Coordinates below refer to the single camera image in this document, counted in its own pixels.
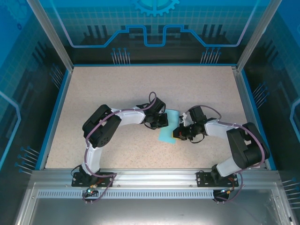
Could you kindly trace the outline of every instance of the black mounting bracket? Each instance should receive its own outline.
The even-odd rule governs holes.
[[[111,172],[96,172],[95,174],[97,175],[110,175],[112,174]],[[108,186],[109,182],[111,181],[111,177],[107,178],[99,178],[95,177],[93,175],[87,174],[82,166],[79,167],[79,172],[75,172],[73,174],[73,179],[72,179],[72,187],[90,187],[91,185],[97,184],[98,187],[100,188],[105,188]]]
[[[231,188],[233,183],[230,181],[230,178],[232,178],[234,181],[234,187],[238,187],[239,182],[237,175],[231,174],[227,177],[219,179],[218,183],[216,184],[211,172],[199,171],[196,173],[197,187],[199,188]]]

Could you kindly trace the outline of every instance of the speckled table surface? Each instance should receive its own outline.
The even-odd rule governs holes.
[[[147,103],[151,91],[180,113],[203,104],[217,109],[222,121],[246,122],[231,67],[75,67],[46,168],[82,163],[82,125],[100,105],[130,108]],[[208,118],[216,117],[203,111]],[[159,132],[144,125],[118,128],[102,153],[101,168],[210,168],[231,155],[227,141],[217,137],[207,136],[199,144],[171,144],[159,141]]]

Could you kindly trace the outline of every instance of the white arm segment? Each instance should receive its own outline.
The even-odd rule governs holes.
[[[216,136],[216,137],[220,137],[223,138],[225,140],[228,140],[227,138],[227,131],[231,130],[231,129],[236,129],[237,127],[233,127],[233,126],[226,126],[223,124],[219,124],[218,120],[211,120],[209,122],[207,122],[205,125],[205,131],[206,134],[209,136]],[[239,168],[236,163],[233,160],[233,157],[229,157],[227,160],[225,160],[222,163],[219,163],[217,165],[217,170],[219,172],[219,174],[222,177],[226,177],[230,174],[233,174],[237,171],[240,171],[241,168]]]
[[[122,119],[121,123],[119,124],[119,127],[127,124],[140,124],[145,119],[145,114],[143,111],[124,111],[117,113],[116,115]],[[100,158],[102,150],[103,147],[93,148],[91,144],[89,146],[87,155],[87,165],[93,173],[96,173],[100,169]],[[91,175],[91,173],[86,169],[84,162],[81,164],[81,166],[87,174]]]

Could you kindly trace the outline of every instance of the glass panel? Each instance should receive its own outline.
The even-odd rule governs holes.
[[[66,68],[25,0],[0,0],[0,49],[0,218],[13,224]]]
[[[38,199],[30,222],[31,225],[164,223],[281,224],[269,190],[243,190],[233,203],[225,205],[212,199],[101,199],[93,205],[85,205],[81,199]]]
[[[299,10],[300,2],[282,1],[245,66],[254,110],[257,109],[283,181],[300,179]],[[290,197],[294,198],[292,203],[299,203],[299,193]],[[300,211],[296,212],[299,220]]]
[[[75,64],[236,63],[269,0],[42,0]]]

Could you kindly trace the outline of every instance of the light blue towel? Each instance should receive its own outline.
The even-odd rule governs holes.
[[[173,130],[178,127],[179,112],[171,109],[166,109],[165,112],[168,114],[169,125],[160,129],[158,140],[175,144],[176,139],[173,138]]]

